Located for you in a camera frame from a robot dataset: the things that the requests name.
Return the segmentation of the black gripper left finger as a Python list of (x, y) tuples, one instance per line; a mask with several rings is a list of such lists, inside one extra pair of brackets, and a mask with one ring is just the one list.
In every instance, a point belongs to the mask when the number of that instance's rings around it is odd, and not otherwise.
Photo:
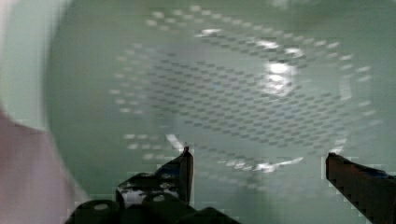
[(150, 194), (169, 193), (184, 203), (190, 203), (194, 159), (189, 147), (158, 168), (154, 173), (139, 173), (120, 183), (116, 201), (122, 208), (138, 205)]

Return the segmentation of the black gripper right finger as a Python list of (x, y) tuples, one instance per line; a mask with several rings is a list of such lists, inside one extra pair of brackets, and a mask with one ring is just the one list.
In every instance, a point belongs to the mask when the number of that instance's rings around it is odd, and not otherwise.
[(395, 176), (335, 153), (326, 158), (326, 178), (372, 224), (395, 224)]

